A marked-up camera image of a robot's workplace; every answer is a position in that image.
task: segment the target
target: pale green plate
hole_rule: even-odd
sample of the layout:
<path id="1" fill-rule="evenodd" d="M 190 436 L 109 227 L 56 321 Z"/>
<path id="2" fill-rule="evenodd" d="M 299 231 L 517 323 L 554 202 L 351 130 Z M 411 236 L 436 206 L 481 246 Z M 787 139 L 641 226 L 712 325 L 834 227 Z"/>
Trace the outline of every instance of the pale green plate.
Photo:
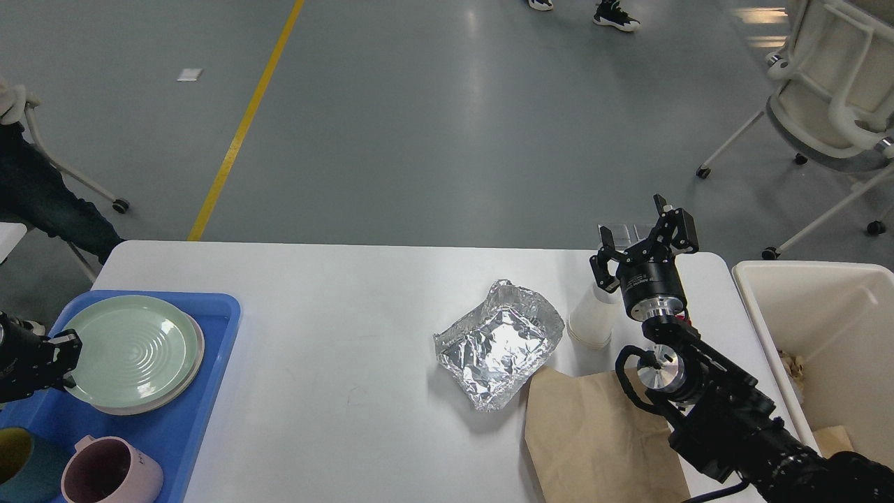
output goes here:
<path id="1" fill-rule="evenodd" d="M 144 405 L 176 388 L 196 361 L 189 317 L 155 297 L 122 295 L 95 303 L 65 325 L 83 349 L 69 392 L 102 407 Z"/>

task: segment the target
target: mug handle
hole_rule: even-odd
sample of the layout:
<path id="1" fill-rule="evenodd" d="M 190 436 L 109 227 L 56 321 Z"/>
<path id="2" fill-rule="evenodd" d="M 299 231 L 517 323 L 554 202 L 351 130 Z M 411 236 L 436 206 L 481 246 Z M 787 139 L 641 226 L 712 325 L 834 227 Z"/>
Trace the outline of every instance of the mug handle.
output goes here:
<path id="1" fill-rule="evenodd" d="M 74 452 L 81 452 L 83 448 L 97 441 L 90 435 L 84 437 L 83 439 L 78 440 L 77 444 L 74 444 Z"/>

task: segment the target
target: chair leg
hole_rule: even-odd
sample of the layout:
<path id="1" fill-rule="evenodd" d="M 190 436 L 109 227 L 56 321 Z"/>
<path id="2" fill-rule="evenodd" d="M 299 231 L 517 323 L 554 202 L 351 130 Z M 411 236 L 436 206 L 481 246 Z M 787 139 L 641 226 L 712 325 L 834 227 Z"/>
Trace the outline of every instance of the chair leg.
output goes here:
<path id="1" fill-rule="evenodd" d="M 80 250 L 78 250 L 71 243 L 65 242 L 65 244 L 67 244 L 68 247 L 72 250 L 72 253 L 74 253 L 74 259 L 78 262 L 80 270 L 84 271 L 84 274 L 87 275 L 90 283 L 96 283 L 97 273 L 93 270 L 92 267 L 90 267 L 89 262 L 87 262 L 87 259 L 85 259 L 84 256 L 80 253 Z"/>
<path id="2" fill-rule="evenodd" d="M 745 134 L 745 132 L 748 131 L 751 126 L 755 125 L 757 121 L 761 120 L 761 117 L 763 117 L 764 114 L 766 114 L 766 112 L 763 110 L 763 108 L 761 108 L 757 111 L 756 114 L 752 115 L 751 118 L 747 120 L 747 122 L 742 124 L 742 127 L 738 128 L 738 130 L 734 132 L 733 135 L 730 136 L 730 138 L 726 140 L 719 149 L 711 154 L 711 156 L 705 162 L 703 162 L 701 166 L 698 167 L 696 176 L 698 176 L 699 178 L 707 178 L 708 175 L 711 173 L 711 163 L 721 153 L 723 153 L 723 151 L 726 150 L 729 145 L 732 145 L 733 141 L 737 140 L 739 136 Z"/>
<path id="3" fill-rule="evenodd" d="M 828 211 L 820 215 L 819 218 L 810 223 L 807 227 L 803 228 L 801 232 L 793 235 L 788 241 L 782 244 L 782 246 L 775 249 L 777 256 L 781 255 L 785 250 L 790 248 L 793 244 L 797 243 L 804 236 L 812 233 L 816 227 L 821 226 L 826 220 L 833 217 L 836 213 L 844 209 L 848 204 L 854 202 L 858 197 L 865 194 L 867 191 L 872 189 L 874 186 L 878 185 L 886 181 L 886 179 L 894 173 L 894 164 L 882 169 L 881 173 L 877 174 L 873 178 L 871 178 L 868 182 L 862 184 L 857 190 L 853 191 L 846 198 L 841 200 L 838 204 L 831 207 Z"/>
<path id="4" fill-rule="evenodd" d="M 881 213 L 881 216 L 879 217 L 879 220 L 884 220 L 886 217 L 888 217 L 888 215 L 890 215 L 891 211 L 894 211 L 894 204 L 888 206 L 888 209 L 885 209 L 885 210 Z"/>
<path id="5" fill-rule="evenodd" d="M 56 169 L 63 173 L 66 173 L 78 182 L 86 185 L 89 189 L 110 200 L 113 203 L 113 207 L 115 208 L 115 210 L 119 213 L 124 213 L 125 211 L 127 211 L 127 208 L 130 206 L 130 204 L 128 204 L 126 200 L 115 197 L 115 195 L 109 192 L 105 187 L 103 187 L 99 183 L 94 182 L 86 175 L 84 175 L 81 171 L 65 164 L 63 161 L 53 157 L 53 155 L 50 154 L 49 150 L 46 149 L 43 137 L 40 136 L 38 121 L 37 118 L 34 116 L 34 107 L 29 106 L 25 108 L 25 119 L 28 121 L 28 130 L 31 133 L 31 139 L 34 140 L 34 143 L 38 146 L 38 149 L 43 152 L 46 158 L 49 159 L 50 163 L 55 166 Z"/>

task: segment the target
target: robotic arm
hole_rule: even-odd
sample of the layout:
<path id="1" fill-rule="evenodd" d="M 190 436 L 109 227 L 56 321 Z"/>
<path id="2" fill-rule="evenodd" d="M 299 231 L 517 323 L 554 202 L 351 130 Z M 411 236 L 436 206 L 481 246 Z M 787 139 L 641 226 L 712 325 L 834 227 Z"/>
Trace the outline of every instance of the robotic arm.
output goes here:
<path id="1" fill-rule="evenodd" d="M 0 313 L 0 404 L 34 395 L 39 389 L 74 386 L 80 337 L 68 329 L 54 338 L 38 337 Z"/>
<path id="2" fill-rule="evenodd" d="M 686 314 L 686 295 L 675 264 L 681 253 L 698 251 L 695 222 L 654 196 L 659 218 L 642 242 L 625 251 L 614 247 L 601 227 L 603 246 L 590 259 L 596 284 L 611 293 L 620 288 L 628 316 L 642 323 L 648 350 L 628 345 L 617 361 L 618 380 L 640 409 L 664 417 L 673 428 L 670 447 L 718 482 L 738 473 L 742 483 L 691 499 L 707 501 L 754 484 L 775 502 L 894 501 L 894 472 L 857 453 L 825 459 L 795 439 L 776 408 L 755 386 L 757 379 L 706 344 Z M 610 261 L 618 262 L 613 276 Z M 637 357 L 645 384 L 643 400 L 624 373 Z"/>

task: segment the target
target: foil tray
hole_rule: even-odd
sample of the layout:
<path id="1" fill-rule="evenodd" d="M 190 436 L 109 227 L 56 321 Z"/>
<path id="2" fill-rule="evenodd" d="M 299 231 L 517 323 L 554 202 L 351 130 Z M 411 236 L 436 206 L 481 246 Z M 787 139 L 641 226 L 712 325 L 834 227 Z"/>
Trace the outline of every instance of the foil tray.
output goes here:
<path id="1" fill-rule="evenodd" d="M 434 350 L 477 410 L 496 411 L 546 362 L 564 329 L 542 295 L 500 279 L 484 302 L 434 335 Z"/>

